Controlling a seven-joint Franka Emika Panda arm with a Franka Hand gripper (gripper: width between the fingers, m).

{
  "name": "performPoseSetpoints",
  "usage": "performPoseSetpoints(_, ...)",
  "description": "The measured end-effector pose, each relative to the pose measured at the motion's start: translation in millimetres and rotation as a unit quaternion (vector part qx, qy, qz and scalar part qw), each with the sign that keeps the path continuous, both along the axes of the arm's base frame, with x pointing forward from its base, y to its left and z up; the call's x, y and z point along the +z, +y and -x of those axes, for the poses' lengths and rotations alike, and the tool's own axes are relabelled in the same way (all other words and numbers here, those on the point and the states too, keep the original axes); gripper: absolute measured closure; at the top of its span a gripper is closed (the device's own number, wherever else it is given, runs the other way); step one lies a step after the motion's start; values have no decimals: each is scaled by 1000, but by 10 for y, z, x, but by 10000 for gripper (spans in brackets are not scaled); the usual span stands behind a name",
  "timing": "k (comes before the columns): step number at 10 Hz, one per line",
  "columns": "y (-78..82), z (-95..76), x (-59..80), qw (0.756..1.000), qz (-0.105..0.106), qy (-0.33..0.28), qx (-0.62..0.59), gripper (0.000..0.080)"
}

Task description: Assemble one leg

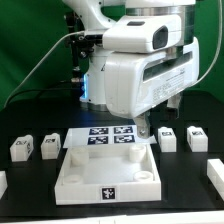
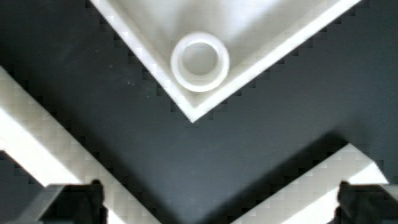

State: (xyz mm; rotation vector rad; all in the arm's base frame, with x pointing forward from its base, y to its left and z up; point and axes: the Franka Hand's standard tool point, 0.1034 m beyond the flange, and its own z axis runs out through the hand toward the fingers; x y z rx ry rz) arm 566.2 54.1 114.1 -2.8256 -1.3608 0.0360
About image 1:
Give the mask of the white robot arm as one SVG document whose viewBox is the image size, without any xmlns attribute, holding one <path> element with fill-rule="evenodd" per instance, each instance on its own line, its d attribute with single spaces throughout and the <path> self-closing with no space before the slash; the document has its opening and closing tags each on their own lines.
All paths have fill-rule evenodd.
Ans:
<svg viewBox="0 0 224 224">
<path fill-rule="evenodd" d="M 194 36 L 196 0 L 62 0 L 84 30 L 76 38 L 89 57 L 81 101 L 131 119 L 141 138 L 150 136 L 150 110 L 180 93 L 199 76 Z"/>
</svg>

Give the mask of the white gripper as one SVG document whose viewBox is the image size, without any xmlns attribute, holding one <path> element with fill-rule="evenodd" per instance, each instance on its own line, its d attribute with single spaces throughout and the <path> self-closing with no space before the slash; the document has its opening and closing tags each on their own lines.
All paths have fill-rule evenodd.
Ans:
<svg viewBox="0 0 224 224">
<path fill-rule="evenodd" d="M 172 59 L 167 58 L 165 50 L 153 54 L 111 53 L 105 63 L 106 106 L 115 116 L 134 118 L 137 135 L 148 138 L 146 111 L 191 87 L 198 75 L 196 38 Z"/>
</svg>

